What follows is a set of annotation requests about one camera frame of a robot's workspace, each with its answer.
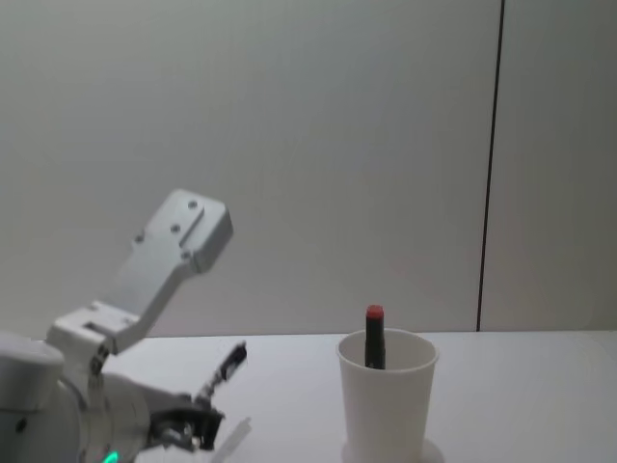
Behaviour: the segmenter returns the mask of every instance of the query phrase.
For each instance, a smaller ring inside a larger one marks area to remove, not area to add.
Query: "white wall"
[[[157,335],[475,326],[498,2],[0,6],[0,326],[92,300],[169,191],[237,234]]]
[[[482,328],[617,328],[617,4],[506,2]]]

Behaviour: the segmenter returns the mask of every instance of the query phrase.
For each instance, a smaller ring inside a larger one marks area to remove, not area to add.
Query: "black vertical line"
[[[482,291],[484,289],[484,260],[486,257],[486,235],[489,226],[489,204],[491,201],[491,178],[493,176],[493,147],[495,144],[495,119],[497,114],[497,96],[499,95],[499,69],[501,68],[501,43],[503,42],[503,16],[505,0],[501,0],[499,12],[499,35],[497,39],[497,59],[495,69],[495,90],[493,92],[493,116],[491,119],[491,144],[489,145],[489,167],[486,177],[486,199],[484,203],[484,229],[482,231],[482,257],[480,259],[480,285],[478,289],[478,315],[475,321],[475,331],[482,328]]]

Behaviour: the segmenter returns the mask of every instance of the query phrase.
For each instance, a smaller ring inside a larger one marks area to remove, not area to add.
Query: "cup rim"
[[[347,338],[351,338],[352,336],[355,335],[359,335],[360,333],[364,333],[365,330],[359,330],[359,331],[354,331],[353,333],[349,333],[347,335],[345,335],[343,337],[342,340],[340,340],[338,342],[338,344],[336,345],[336,354],[338,355],[338,359],[345,363],[346,365],[348,365],[351,368],[356,368],[359,370],[362,370],[363,372],[367,372],[369,374],[407,374],[407,373],[413,373],[415,371],[419,371],[421,369],[426,369],[431,367],[432,365],[434,365],[440,358],[440,351],[437,348],[437,346],[432,343],[431,341],[423,338],[420,335],[417,335],[416,333],[412,333],[411,331],[407,331],[407,330],[401,330],[399,328],[385,328],[384,331],[386,332],[391,332],[391,333],[401,333],[404,335],[409,335],[412,338],[417,338],[419,340],[422,340],[424,342],[428,342],[431,347],[433,347],[433,350],[435,351],[435,355],[433,356],[433,358],[431,360],[429,360],[428,362],[426,362],[425,364],[422,364],[418,367],[413,367],[413,368],[400,368],[400,369],[375,369],[375,368],[369,368],[369,367],[365,367],[364,365],[361,364],[357,364],[355,362],[352,362],[351,360],[347,359],[341,352],[340,352],[340,345],[347,339]]]

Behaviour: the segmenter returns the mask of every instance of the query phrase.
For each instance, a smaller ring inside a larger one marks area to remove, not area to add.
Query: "red marker cap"
[[[371,320],[383,320],[384,308],[382,306],[368,306],[366,309],[366,318]]]

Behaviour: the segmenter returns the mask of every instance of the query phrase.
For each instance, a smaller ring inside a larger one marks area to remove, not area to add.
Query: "bolt hole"
[[[27,425],[28,425],[28,421],[25,418],[22,418],[15,425],[15,432],[17,434],[21,434],[26,429]]]

